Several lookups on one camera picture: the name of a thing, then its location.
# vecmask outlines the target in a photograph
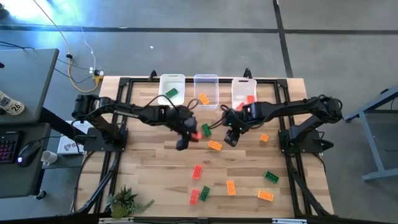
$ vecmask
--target paper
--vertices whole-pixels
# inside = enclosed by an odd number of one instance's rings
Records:
[[[78,128],[80,131],[83,131],[84,133],[87,134],[88,128],[93,127],[89,122],[85,121],[83,124],[81,124],[79,121],[74,122],[73,124],[74,127]],[[79,150],[80,153],[83,153],[83,146],[79,144]],[[66,136],[62,136],[60,139],[60,144],[58,145],[58,154],[78,154],[76,143],[74,140],[71,140],[70,138]]]

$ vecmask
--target computer mouse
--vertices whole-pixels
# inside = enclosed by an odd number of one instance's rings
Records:
[[[28,142],[22,150],[19,152],[18,158],[17,158],[17,165],[19,167],[27,167],[29,166],[34,158],[37,155],[37,152],[39,151],[40,147],[42,145],[40,144],[39,141],[30,141]]]

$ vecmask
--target lego brick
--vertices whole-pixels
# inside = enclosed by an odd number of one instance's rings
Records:
[[[200,133],[192,134],[192,137],[194,137],[197,140],[201,140],[201,134]]]
[[[199,198],[199,190],[193,189],[191,194],[191,199],[189,200],[189,204],[196,205],[198,203]]]
[[[269,179],[269,180],[270,180],[271,182],[273,182],[274,184],[278,183],[278,180],[279,180],[279,177],[278,177],[278,176],[276,176],[275,174],[273,174],[273,173],[271,173],[271,172],[269,172],[269,171],[267,171],[267,172],[264,174],[264,177],[267,178],[267,179]]]
[[[203,190],[201,191],[199,199],[205,202],[206,198],[207,198],[207,195],[209,194],[209,191],[210,191],[210,188],[204,186]]]
[[[226,182],[226,188],[228,190],[229,196],[236,195],[235,184],[233,180],[229,180]]]
[[[199,180],[201,174],[201,166],[196,165],[195,170],[193,171],[192,178],[195,180]]]
[[[201,101],[201,103],[203,103],[204,105],[207,105],[209,103],[209,99],[206,97],[205,94],[200,93],[199,94],[199,100]]]
[[[267,200],[270,202],[274,201],[274,195],[268,192],[265,192],[263,190],[259,190],[259,194],[257,195],[258,198],[261,198],[263,200]]]
[[[206,137],[211,136],[211,131],[208,124],[203,124],[201,128],[203,129],[203,132]]]
[[[178,91],[175,88],[172,88],[166,93],[166,96],[170,99],[171,97],[178,94]]]
[[[215,141],[209,141],[209,147],[217,151],[220,151],[223,145]]]
[[[241,104],[236,108],[236,110],[241,111],[241,110],[243,109],[243,106],[244,106],[244,103],[241,103]]]
[[[260,137],[260,141],[267,142],[268,141],[268,135],[262,134],[261,137]]]
[[[254,103],[254,96],[253,95],[248,95],[246,97],[246,101],[248,102],[248,104]]]

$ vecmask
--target potted plant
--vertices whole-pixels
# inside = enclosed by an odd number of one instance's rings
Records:
[[[142,213],[147,210],[155,202],[153,199],[146,205],[134,201],[138,194],[132,194],[131,187],[123,189],[116,195],[109,195],[105,198],[106,206],[109,206],[112,211],[113,218],[122,218],[128,216],[130,213]]]

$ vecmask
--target green lego brick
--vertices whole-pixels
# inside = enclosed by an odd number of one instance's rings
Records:
[[[172,88],[166,93],[166,96],[170,99],[171,97],[177,95],[178,91],[175,88]]]
[[[209,194],[210,188],[204,186],[203,190],[201,191],[199,199],[202,201],[206,201],[207,195]]]
[[[201,128],[203,129],[206,137],[211,136],[211,131],[208,124],[203,124]]]
[[[278,183],[278,180],[279,180],[279,177],[278,177],[278,176],[276,176],[275,174],[273,174],[273,173],[271,173],[271,172],[269,172],[269,171],[267,171],[267,172],[264,174],[264,177],[267,178],[267,179],[269,179],[269,180],[270,180],[271,182],[273,182],[274,184]]]

